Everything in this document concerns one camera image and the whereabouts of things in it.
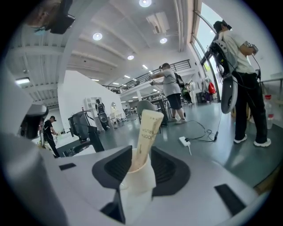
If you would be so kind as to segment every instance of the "paper cup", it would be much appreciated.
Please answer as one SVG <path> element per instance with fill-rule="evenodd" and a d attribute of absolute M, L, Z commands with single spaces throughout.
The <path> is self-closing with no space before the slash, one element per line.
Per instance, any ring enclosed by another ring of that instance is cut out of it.
<path fill-rule="evenodd" d="M 136 155 L 137 149 L 132 149 L 132 165 Z M 135 171 L 131 171 L 131 168 L 129 169 L 120 185 L 120 190 L 129 189 L 133 193 L 141 193 L 150 191 L 155 187 L 155 174 L 148 155 L 145 164 L 141 168 Z"/>

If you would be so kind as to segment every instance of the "floor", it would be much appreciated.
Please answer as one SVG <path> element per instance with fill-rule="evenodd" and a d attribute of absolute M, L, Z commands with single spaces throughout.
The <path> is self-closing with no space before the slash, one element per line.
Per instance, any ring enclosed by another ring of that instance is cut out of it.
<path fill-rule="evenodd" d="M 221 105 L 218 103 L 185 106 L 187 120 L 195 120 L 201 123 L 205 130 L 217 131 L 221 117 Z M 123 122 L 117 129 L 111 129 L 100 134 L 101 143 L 104 149 L 132 145 L 137 146 L 139 134 L 139 120 L 137 115 L 129 117 L 128 122 Z M 281 163 L 283 158 L 283 129 L 273 125 L 268 131 L 268 137 L 272 144 L 270 147 L 262 148 L 253 145 L 256 137 L 254 124 L 247 125 L 246 134 L 248 139 L 241 144 L 234 144 L 235 119 L 230 114 L 222 114 L 219 124 L 219 134 L 216 142 L 205 143 L 191 141 L 192 155 L 208 158 L 218 162 L 245 183 L 255 187 L 267 178 Z M 204 129 L 196 122 L 188 122 L 182 125 L 169 124 L 163 127 L 161 134 L 158 134 L 154 145 L 161 149 L 172 152 L 189 152 L 184 147 L 179 137 L 185 136 L 195 138 L 202 136 Z"/>

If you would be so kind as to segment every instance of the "white t-shirt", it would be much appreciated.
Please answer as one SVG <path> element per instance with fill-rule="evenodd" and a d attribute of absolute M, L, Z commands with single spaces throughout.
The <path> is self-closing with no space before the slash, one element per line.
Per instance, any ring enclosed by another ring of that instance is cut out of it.
<path fill-rule="evenodd" d="M 163 79 L 163 91 L 165 96 L 169 96 L 172 94 L 180 94 L 181 89 L 176 81 L 176 76 L 172 69 L 166 69 L 163 71 L 164 79 Z"/>
<path fill-rule="evenodd" d="M 219 39 L 223 37 L 223 41 L 227 44 L 229 52 L 231 52 L 238 61 L 238 66 L 236 68 L 237 72 L 240 73 L 255 73 L 255 69 L 250 65 L 248 59 L 241 53 L 240 46 L 246 41 L 238 34 L 232 30 L 226 30 L 220 32 Z"/>

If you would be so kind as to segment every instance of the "black pants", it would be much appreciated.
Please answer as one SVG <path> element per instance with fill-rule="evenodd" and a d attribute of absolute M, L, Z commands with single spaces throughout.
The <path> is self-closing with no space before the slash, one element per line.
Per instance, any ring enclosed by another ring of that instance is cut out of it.
<path fill-rule="evenodd" d="M 241 140 L 245 136 L 247 126 L 246 105 L 248 103 L 256 124 L 256 142 L 264 143 L 267 141 L 267 122 L 262 92 L 256 79 L 256 73 L 244 74 L 233 72 L 233 76 L 238 80 L 235 139 Z"/>
<path fill-rule="evenodd" d="M 56 149 L 56 145 L 55 145 L 55 142 L 53 140 L 53 136 L 52 135 L 47 135 L 45 134 L 44 135 L 44 140 L 46 140 L 48 142 L 48 144 L 50 145 L 51 149 L 53 150 L 54 154 L 57 156 L 57 157 L 60 157 L 57 149 Z"/>

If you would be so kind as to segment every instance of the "ceiling light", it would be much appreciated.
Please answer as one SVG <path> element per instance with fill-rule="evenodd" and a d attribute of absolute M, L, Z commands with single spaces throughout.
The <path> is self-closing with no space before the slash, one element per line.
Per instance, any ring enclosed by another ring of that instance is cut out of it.
<path fill-rule="evenodd" d="M 162 38 L 161 40 L 160 40 L 160 43 L 161 44 L 164 44 L 164 43 L 166 43 L 167 42 L 167 38 Z"/>
<path fill-rule="evenodd" d="M 24 83 L 29 83 L 29 82 L 30 82 L 29 78 L 16 79 L 17 84 L 24 84 Z"/>
<path fill-rule="evenodd" d="M 151 0 L 140 0 L 139 4 L 141 7 L 148 7 L 151 5 Z"/>
<path fill-rule="evenodd" d="M 95 33 L 92 37 L 94 40 L 98 41 L 102 39 L 102 34 L 101 33 Z"/>

